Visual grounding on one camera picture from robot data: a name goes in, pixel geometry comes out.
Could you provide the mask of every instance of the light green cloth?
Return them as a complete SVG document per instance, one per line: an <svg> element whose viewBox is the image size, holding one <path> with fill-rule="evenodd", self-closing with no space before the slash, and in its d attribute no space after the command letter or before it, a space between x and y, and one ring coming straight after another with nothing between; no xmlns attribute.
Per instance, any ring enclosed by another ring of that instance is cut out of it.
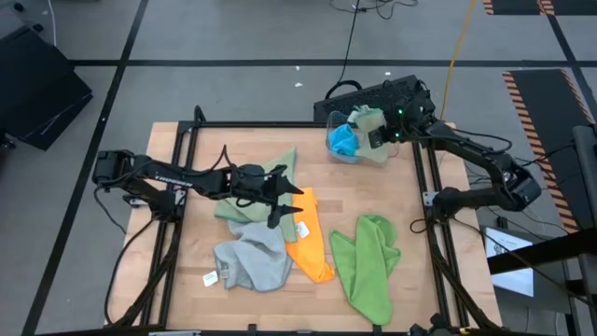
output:
<svg viewBox="0 0 597 336"><path fill-rule="evenodd" d="M373 324L392 320L388 277L400 261L400 250L392 247L397 234L384 217L363 215L356 223L356 240L333 231L329 242L348 302Z"/></svg>
<svg viewBox="0 0 597 336"><path fill-rule="evenodd" d="M377 148L371 148L369 143L368 133L377 130L380 126L385 125L385 117L383 111L379 108L369 108L367 105L360 106L356 111L354 122L358 130L365 136L361 140L360 148L354 153L355 156L360 156L374 160L377 163L383 163L388 160L388 146L383 144Z"/></svg>
<svg viewBox="0 0 597 336"><path fill-rule="evenodd" d="M286 170L282 173L283 176L288 177L290 183L295 183L295 162L297 160L297 149L292 148L288 150L283 156L272 160L262 167L265 172L272 170L277 164L285 164ZM228 198L226 200L218 201L215 206L215 216L233 220L239 223L255 223L268 220L270 214L270 207L255 203L250 206L239 208L236 206L236 198ZM278 204L292 205L292 195L286 193L278 198ZM295 229L295 222L292 215L282 216L280 218L280 228L282 235L287 242L297 241L297 231Z"/></svg>

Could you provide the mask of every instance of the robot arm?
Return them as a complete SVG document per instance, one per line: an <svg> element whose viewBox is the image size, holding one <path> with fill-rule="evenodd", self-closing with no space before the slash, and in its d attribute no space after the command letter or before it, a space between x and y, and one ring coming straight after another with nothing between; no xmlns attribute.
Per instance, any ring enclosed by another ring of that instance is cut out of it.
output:
<svg viewBox="0 0 597 336"><path fill-rule="evenodd" d="M372 146L390 142L421 142L423 147L446 150L487 171L492 186L460 191L447 187L435 195L432 213L437 220L453 217L463 207L497 205L507 211L522 211L541 195L533 176L517 164L504 149L494 150L457 134L433 112L435 106L428 90L419 81L411 97L396 103L396 109L384 111L386 125L369 133Z"/></svg>
<svg viewBox="0 0 597 336"><path fill-rule="evenodd" d="M147 155L134 155L128 150L100 151L95 163L91 180L99 188L124 189L127 203L144 201L149 205L154 217L172 221L181 214L176 192L158 190L145 181L153 179L194 189L198 194L210 200L223 200L236 197L236 204L245 207L253 203L263 203L271 207L268 227L278 225L280 217L293 214L302 209L279 205L278 197L285 193L302 194L282 173L285 165L278 165L265 173L263 168L254 164L189 171L166 162L156 161Z"/></svg>

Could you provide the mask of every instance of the orange and black striped tape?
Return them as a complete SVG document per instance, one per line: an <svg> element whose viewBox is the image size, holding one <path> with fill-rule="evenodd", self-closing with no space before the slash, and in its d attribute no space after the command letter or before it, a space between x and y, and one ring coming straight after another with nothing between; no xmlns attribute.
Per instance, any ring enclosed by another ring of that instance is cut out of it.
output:
<svg viewBox="0 0 597 336"><path fill-rule="evenodd" d="M493 15L493 3L492 0L483 0L483 6L485 7L485 13Z"/></svg>
<svg viewBox="0 0 597 336"><path fill-rule="evenodd" d="M582 113L585 115L585 118L587 118L587 121L590 124L594 124L595 119L593 118L593 115L589 112L589 110L587 110L585 105L582 103L582 100L580 99L580 96L578 95L578 91L576 90L575 84L572 82L572 79L570 79L570 77L568 76L568 73L565 70L561 69L560 71L562 71L563 77L568 82L568 86L570 86L570 91L572 91L572 94L575 96L576 102L578 103L578 107L580 107L580 109L582 110Z"/></svg>
<svg viewBox="0 0 597 336"><path fill-rule="evenodd" d="M546 152L545 149L543 149L543 145L541 145L541 140L539 139L537 132L535 131L535 126L533 125L529 111L526 109L526 105L522 100L521 92L516 86L514 77L510 72L505 71L503 73L503 77L504 81L506 82L507 90L512 98L512 102L516 107L516 113L521 119L522 128L526 133L529 145L531 145L531 150L537 159L541 159ZM570 212L568 202L563 197L563 194L556 183L555 174L553 173L553 169L549 163L549 158L542 159L538 164L541 166L541 172L546 180L546 183L548 184L549 193L551 194L553 202L558 209L564 229L569 233L578 231L578 225L576 224L575 218L572 216L572 212Z"/></svg>
<svg viewBox="0 0 597 336"><path fill-rule="evenodd" d="M537 4L539 5L541 15L555 15L551 0L537 0Z"/></svg>

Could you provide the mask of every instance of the cloth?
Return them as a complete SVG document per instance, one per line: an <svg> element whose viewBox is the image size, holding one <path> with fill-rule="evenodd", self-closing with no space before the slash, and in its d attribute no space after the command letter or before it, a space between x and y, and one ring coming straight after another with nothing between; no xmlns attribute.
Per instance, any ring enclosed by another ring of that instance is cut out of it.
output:
<svg viewBox="0 0 597 336"><path fill-rule="evenodd" d="M360 148L354 153L356 156L371 159L375 162L382 163L388 159L387 144L381 147L371 148L368 133L385 126L385 117L383 111L379 108L369 108L367 105L362 105L356 112L354 122L359 131L365 136L361 142Z"/></svg>
<svg viewBox="0 0 597 336"><path fill-rule="evenodd" d="M301 212L294 214L294 219L297 224L304 223L309 234L304 238L299 234L296 243L286 242L286 252L314 283L324 283L334 278L334 269L326 263L324 237L319 227L313 189L302 191L302 195L292 195L292 206L302 208Z"/></svg>
<svg viewBox="0 0 597 336"><path fill-rule="evenodd" d="M363 215L356 224L356 239L333 231L329 236L338 276L348 302L373 324L392 320L388 277L400 261L394 225L384 217Z"/></svg>
<svg viewBox="0 0 597 336"><path fill-rule="evenodd" d="M349 124L343 124L336 128L327 137L329 148L341 155L354 156L358 145L358 137L353 132L353 128Z"/></svg>
<svg viewBox="0 0 597 336"><path fill-rule="evenodd" d="M267 222L228 224L238 240L214 247L215 266L226 289L240 286L269 292L282 287L292 267L282 230L268 228Z"/></svg>
<svg viewBox="0 0 597 336"><path fill-rule="evenodd" d="M294 184L295 182L295 162L297 160L297 150L292 148L288 150L283 156L272 160L263 165L263 169L267 172L272 170L277 164L285 164L287 166L283 175L288 177L288 181ZM219 218L233 220L239 223L255 223L268 220L270 214L270 207L262 203L254 203L247 207L240 208L236 206L237 198L228 198L226 200L218 201L215 206L215 216ZM290 205L292 203L292 194L286 193L278 198L278 204ZM282 216L280 218L280 228L282 235L287 242L297 241L297 232L295 231L295 224L292 216Z"/></svg>

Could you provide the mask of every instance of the floor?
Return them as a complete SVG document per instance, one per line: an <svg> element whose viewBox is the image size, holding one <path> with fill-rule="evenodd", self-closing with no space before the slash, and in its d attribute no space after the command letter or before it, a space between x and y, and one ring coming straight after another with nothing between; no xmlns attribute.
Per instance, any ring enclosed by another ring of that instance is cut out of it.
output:
<svg viewBox="0 0 597 336"><path fill-rule="evenodd" d="M0 6L7 2L0 0ZM47 3L22 2L28 7L24 18L44 24L42 36L51 42ZM336 5L349 8L352 2L337 0ZM323 99L340 76L352 21L351 14L331 8L326 0L53 0L52 4L58 48L87 65L78 66L76 73L92 88L94 98L50 150L19 145L1 154L0 326L5 335L21 333L69 204L77 210L74 225L36 332L99 328L104 322L104 294L122 235L93 201L89 176L81 169L98 124L105 126L99 149L143 153L153 122L190 119L196 104L208 120L311 120L312 103ZM368 86L414 74L441 105L447 62L384 64L449 60L467 8L467 0L421 0L417 7L396 7L389 21L373 11L360 14L350 58L382 61L349 66L344 77ZM138 34L130 35L137 13ZM597 31L597 18L557 20L576 59L597 60L594 37L587 34ZM121 58L193 62L136 62L125 68ZM278 59L287 61L256 61ZM481 2L460 59L566 60L547 17L490 16ZM455 68L446 115L463 129L507 137L514 142L514 155L532 158L501 76L504 70L517 69L499 63ZM583 68L582 73L597 90L597 69ZM116 95L109 94L111 88ZM544 183L539 172L534 173ZM82 191L80 203L78 197L72 198L77 190ZM117 195L103 196L117 221L127 223L128 206ZM532 205L532 212L541 220L559 221L547 195ZM527 217L507 215L538 233L561 234ZM481 223L491 225L493 219L494 215L479 211ZM511 329L556 334L559 325L557 334L566 332L561 315L556 320L551 312L531 310L527 327L525 307L498 300L504 324Z"/></svg>

